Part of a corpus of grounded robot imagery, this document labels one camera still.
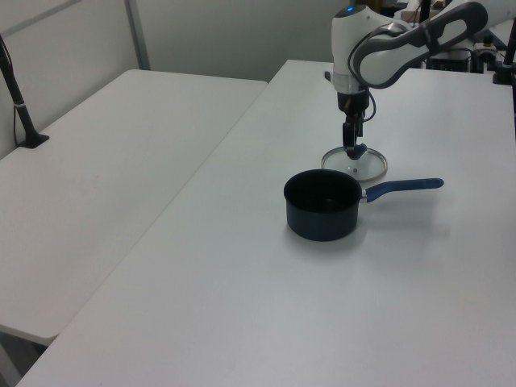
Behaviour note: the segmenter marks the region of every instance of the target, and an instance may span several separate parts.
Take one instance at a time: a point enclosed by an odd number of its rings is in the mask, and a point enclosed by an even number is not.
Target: blue handle
[[[349,156],[347,155],[347,157],[349,157],[350,159],[352,160],[358,160],[359,158],[362,157],[362,155],[368,150],[368,146],[366,144],[357,144],[355,146],[355,155],[354,156]]]
[[[377,200],[381,195],[393,191],[412,191],[414,189],[434,189],[442,187],[444,181],[442,179],[418,179],[418,180],[401,180],[387,181],[374,185],[365,190],[368,203]]]

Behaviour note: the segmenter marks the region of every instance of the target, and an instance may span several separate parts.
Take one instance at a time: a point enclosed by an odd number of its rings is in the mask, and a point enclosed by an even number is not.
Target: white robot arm
[[[369,87],[395,83],[411,66],[451,48],[469,36],[516,17],[516,0],[454,0],[442,12],[411,28],[401,20],[381,16],[366,6],[350,6],[333,19],[331,83],[339,108],[346,113],[343,145],[351,158],[362,136]]]

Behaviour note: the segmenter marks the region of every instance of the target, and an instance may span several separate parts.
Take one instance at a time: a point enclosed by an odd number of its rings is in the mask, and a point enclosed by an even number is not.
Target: white folding table
[[[0,161],[0,331],[49,344],[266,86],[132,70]]]
[[[283,186],[340,144],[329,69],[287,62],[20,387],[514,385],[511,88],[410,70],[374,90],[382,181],[445,185],[318,243]]]

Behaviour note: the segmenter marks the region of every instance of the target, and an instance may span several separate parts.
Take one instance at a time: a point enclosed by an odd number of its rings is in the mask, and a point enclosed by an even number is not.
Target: black saucepan
[[[340,239],[356,227],[358,204],[372,202],[392,191],[434,189],[441,179],[388,181],[362,189],[346,173],[314,169],[292,177],[285,184],[287,223],[303,238],[317,241]]]

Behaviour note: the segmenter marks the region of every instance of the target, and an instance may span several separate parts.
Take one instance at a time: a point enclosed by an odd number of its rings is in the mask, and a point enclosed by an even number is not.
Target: saucepan handle
[[[401,181],[387,181],[374,185],[365,190],[365,199],[367,202],[377,200],[380,196],[393,191],[412,191],[415,189],[435,189],[442,187],[443,179],[416,179],[416,180],[401,180]]]

